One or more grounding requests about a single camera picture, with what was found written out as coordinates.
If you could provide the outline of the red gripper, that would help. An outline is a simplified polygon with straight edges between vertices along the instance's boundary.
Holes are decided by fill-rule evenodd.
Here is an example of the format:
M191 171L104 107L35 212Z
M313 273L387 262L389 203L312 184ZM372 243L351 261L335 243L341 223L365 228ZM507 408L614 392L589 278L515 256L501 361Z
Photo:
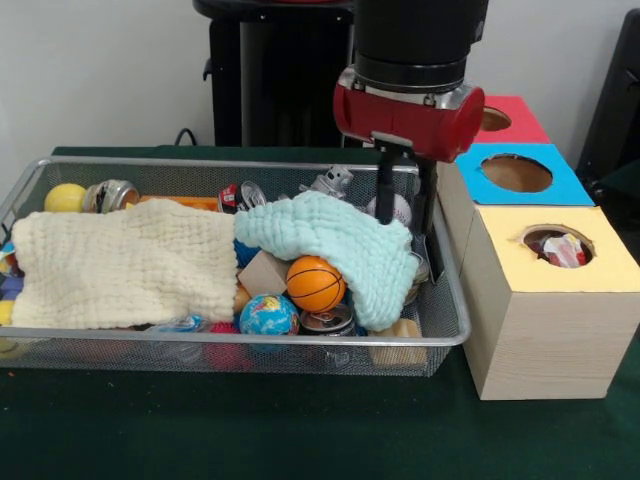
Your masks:
M409 148L423 159L419 165L420 189L415 199L415 232L427 235L433 223L437 192L435 161L451 163L467 152L479 132L485 93L462 84L444 93L404 93L381 90L343 70L333 95L334 119L345 136ZM377 145L375 217L380 223L393 220L395 153Z

